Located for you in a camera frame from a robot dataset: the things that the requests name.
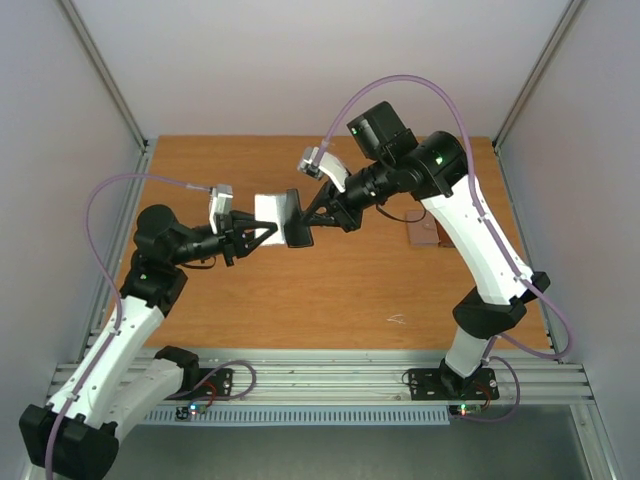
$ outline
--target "black cable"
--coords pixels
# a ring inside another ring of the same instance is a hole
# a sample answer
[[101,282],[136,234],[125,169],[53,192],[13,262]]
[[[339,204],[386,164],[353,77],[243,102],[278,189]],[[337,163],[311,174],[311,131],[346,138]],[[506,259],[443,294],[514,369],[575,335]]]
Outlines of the black cable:
[[376,205],[376,210],[378,211],[378,213],[382,214],[382,216],[387,217],[389,220],[394,220],[396,222],[401,222],[401,223],[419,223],[419,222],[421,222],[427,216],[427,209],[424,208],[424,205],[422,205],[422,209],[424,210],[422,212],[422,217],[418,218],[417,220],[403,220],[401,218],[394,217],[390,213],[385,212],[380,205]]
[[210,270],[216,266],[216,262],[218,261],[218,257],[213,257],[213,263],[211,265],[190,265],[188,263],[180,264],[183,268],[190,268],[191,270]]

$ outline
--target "wood surface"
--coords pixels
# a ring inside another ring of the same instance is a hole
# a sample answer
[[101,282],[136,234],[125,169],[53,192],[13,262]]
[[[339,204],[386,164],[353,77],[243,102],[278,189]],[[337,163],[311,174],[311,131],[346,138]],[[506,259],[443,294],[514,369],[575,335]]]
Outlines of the wood surface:
[[[161,137],[151,173],[233,186],[233,207],[253,212],[254,194],[298,188],[306,206],[321,186],[296,171],[316,137]],[[491,143],[474,138],[477,172],[489,205],[522,254]],[[369,164],[350,137],[330,151],[351,171]],[[156,181],[145,186],[140,210],[163,203],[188,226],[207,223],[208,196]],[[404,217],[420,206],[409,195],[386,210]],[[148,346],[229,348],[447,349],[456,324],[451,311],[473,287],[455,249],[412,247],[407,226],[369,209],[362,228],[316,228],[315,246],[261,247],[227,268],[187,270],[189,281]],[[133,252],[130,243],[125,256]],[[122,282],[124,272],[120,275]],[[537,305],[512,331],[526,344],[548,346]]]

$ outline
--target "purple cable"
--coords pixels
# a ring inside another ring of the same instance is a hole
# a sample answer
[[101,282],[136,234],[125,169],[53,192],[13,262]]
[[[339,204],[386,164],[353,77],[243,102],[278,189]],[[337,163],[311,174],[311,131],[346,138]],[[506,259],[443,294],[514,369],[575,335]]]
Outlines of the purple cable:
[[498,418],[470,417],[468,415],[451,415],[453,418],[459,418],[461,420],[469,420],[470,422],[477,422],[477,423],[498,423],[498,422],[504,422],[505,420],[509,420],[516,414],[516,411],[520,406],[520,380],[518,380],[516,371],[502,357],[497,357],[494,355],[489,358],[489,361],[491,360],[498,360],[499,362],[504,363],[504,366],[507,367],[507,369],[511,372],[511,375],[513,375],[513,382],[516,384],[516,401],[514,402],[513,407],[505,415]]
[[238,393],[236,395],[229,395],[228,397],[216,397],[218,398],[218,400],[239,400],[241,398],[246,397],[247,395],[249,395],[249,393],[251,393],[251,391],[256,388],[256,383],[258,381],[258,376],[256,373],[256,369],[253,368],[251,366],[251,364],[249,362],[246,362],[244,360],[233,360],[231,362],[226,362],[226,363],[222,363],[220,365],[218,365],[216,368],[214,368],[213,370],[211,370],[209,373],[207,373],[202,380],[200,380],[198,383],[196,383],[196,386],[193,387],[192,390],[189,391],[185,391],[185,392],[178,392],[178,393],[174,393],[173,395],[170,395],[167,397],[168,400],[175,400],[177,398],[182,398],[185,395],[189,395],[191,392],[195,392],[198,388],[200,388],[202,386],[203,383],[205,383],[207,380],[209,380],[209,378],[211,378],[211,376],[215,375],[217,372],[219,372],[220,370],[222,370],[223,368],[226,367],[230,367],[232,365],[240,365],[241,367],[245,367],[247,370],[249,370],[249,373],[251,374],[251,383],[249,384],[249,386],[247,387],[247,389],[244,392]]
[[553,303],[553,301],[547,295],[545,295],[543,292],[537,289],[533,284],[531,284],[531,282],[529,282],[524,278],[522,272],[518,268],[518,265],[511,258],[511,255],[509,254],[509,250],[507,249],[507,246],[503,243],[502,239],[500,238],[498,231],[495,229],[491,221],[485,217],[486,211],[482,206],[482,203],[480,202],[480,198],[478,197],[478,192],[476,190],[476,168],[475,168],[475,161],[473,158],[473,149],[471,148],[471,140],[469,138],[469,134],[467,133],[467,129],[464,126],[464,122],[462,120],[462,115],[460,114],[460,111],[455,106],[455,104],[453,103],[453,100],[451,100],[449,95],[447,95],[446,92],[442,88],[440,88],[438,85],[436,85],[430,80],[427,80],[426,78],[418,77],[416,75],[391,75],[388,77],[380,78],[374,82],[371,82],[365,87],[361,88],[353,97],[351,97],[351,100],[349,100],[346,103],[346,105],[342,107],[342,109],[338,113],[338,116],[335,118],[335,120],[331,124],[331,127],[329,127],[329,131],[327,132],[322,142],[320,142],[318,153],[313,158],[312,165],[316,168],[318,167],[318,165],[320,165],[322,156],[327,151],[327,148],[329,148],[329,143],[331,139],[335,135],[344,117],[347,115],[349,110],[351,110],[351,107],[353,107],[353,105],[355,105],[355,103],[358,100],[360,100],[360,98],[362,98],[364,95],[369,93],[371,90],[391,82],[419,83],[420,85],[424,85],[425,87],[428,87],[431,90],[433,90],[436,94],[438,94],[440,98],[442,98],[442,100],[444,100],[444,103],[447,104],[447,107],[449,107],[449,110],[451,110],[451,113],[453,114],[453,118],[455,119],[458,125],[458,129],[460,130],[460,135],[462,136],[462,142],[464,143],[464,147],[467,152],[467,163],[469,168],[469,190],[471,192],[471,199],[473,200],[474,207],[478,211],[478,215],[480,216],[480,218],[483,219],[484,224],[487,226],[487,229],[491,234],[491,237],[493,238],[496,245],[498,246],[498,249],[502,253],[504,259],[507,261],[507,264],[511,268],[513,274],[515,275],[516,280],[519,280],[520,282],[522,282],[522,284],[525,287],[527,287],[536,297],[538,297],[543,303],[545,303],[553,311],[553,313],[555,313],[556,316],[560,319],[560,322],[562,323],[562,325],[567,331],[567,345],[564,348],[564,350],[562,350],[561,352],[555,353],[555,354],[549,354],[549,353],[542,353],[542,352],[533,350],[532,348],[529,348],[526,345],[523,345],[522,343],[518,342],[516,339],[514,339],[508,334],[503,333],[500,336],[505,340],[507,340],[508,342],[511,342],[516,347],[521,348],[525,352],[530,353],[531,355],[535,355],[536,357],[539,357],[539,358],[545,358],[549,360],[558,360],[568,355],[573,348],[573,336],[574,336],[573,329],[569,321],[567,320],[567,317],[565,316],[565,314]]
[[[115,175],[113,177],[107,178],[105,181],[103,181],[98,186],[96,186],[93,189],[93,191],[89,194],[89,199],[87,201],[87,205],[85,207],[85,213],[84,213],[84,235],[85,235],[85,238],[87,239],[87,243],[89,244],[89,248],[91,249],[91,253],[93,254],[93,257],[95,258],[96,263],[98,264],[100,273],[102,274],[104,279],[107,281],[107,284],[109,285],[109,290],[111,291],[111,295],[113,295],[116,302],[116,319],[113,325],[115,330],[118,330],[118,328],[120,328],[120,324],[122,323],[122,300],[120,299],[120,295],[118,293],[118,288],[116,287],[115,281],[111,278],[111,275],[109,275],[109,272],[107,271],[107,268],[105,267],[104,263],[102,263],[102,259],[100,258],[100,255],[96,250],[95,244],[93,243],[93,239],[91,238],[91,232],[89,229],[89,218],[90,218],[90,212],[91,212],[91,205],[93,204],[93,201],[95,200],[98,193],[100,193],[105,187],[111,185],[114,182],[117,182],[119,180],[129,180],[134,178],[158,180],[164,183],[177,185],[179,187],[184,187],[191,190],[201,190],[205,192],[211,191],[211,187],[187,183],[187,182],[181,182],[178,180],[173,180],[171,178],[161,177],[159,175],[152,175],[149,173],[125,173],[122,175]],[[78,379],[78,382],[76,383],[75,387],[71,391],[72,396],[78,395],[78,392],[80,391],[80,389],[82,389],[83,385],[85,384],[85,382],[87,381],[91,373],[93,372],[93,369],[95,368],[95,366],[98,364],[98,362],[102,358],[102,355],[104,355],[104,352],[107,350],[107,348],[113,341],[114,337],[115,337],[114,334],[110,334],[106,338],[104,343],[100,346],[100,349],[95,354],[91,362],[89,362],[89,365],[85,369],[84,373],[80,376],[80,378]],[[53,426],[51,427],[51,432],[49,433],[49,438],[47,439],[47,448],[45,450],[45,456],[44,456],[45,474],[46,474],[47,480],[53,480],[53,447],[56,442],[56,438],[58,436],[58,431],[60,430],[60,425],[62,424],[62,421],[64,420],[66,413],[71,408],[72,402],[73,402],[73,398],[69,398],[67,399],[66,402],[64,402],[64,404],[62,405],[62,408],[60,409],[60,412],[58,413],[58,415],[56,416],[56,419],[53,422]]]

